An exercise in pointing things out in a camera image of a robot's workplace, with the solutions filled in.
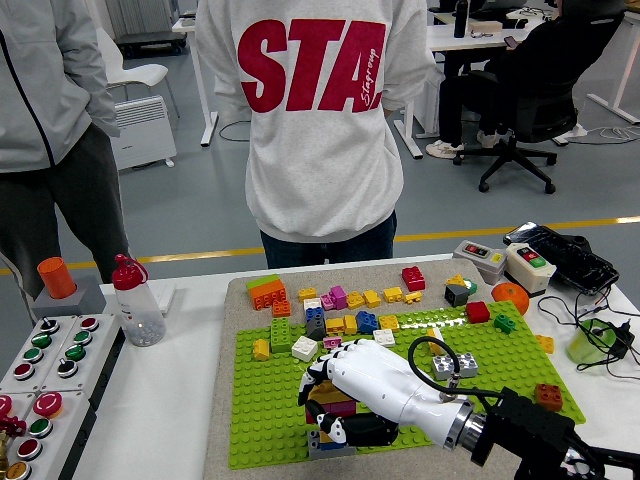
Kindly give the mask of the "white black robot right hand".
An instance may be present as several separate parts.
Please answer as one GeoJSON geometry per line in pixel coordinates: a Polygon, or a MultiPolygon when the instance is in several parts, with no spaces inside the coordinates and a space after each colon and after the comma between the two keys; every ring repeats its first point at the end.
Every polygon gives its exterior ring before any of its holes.
{"type": "Polygon", "coordinates": [[[407,360],[369,339],[347,342],[321,356],[303,374],[298,403],[306,407],[331,440],[349,446],[388,446],[401,426],[417,426],[437,445],[452,450],[463,442],[473,404],[460,396],[443,402],[407,360]],[[329,380],[370,411],[349,417],[329,413],[309,397],[329,380]]]}

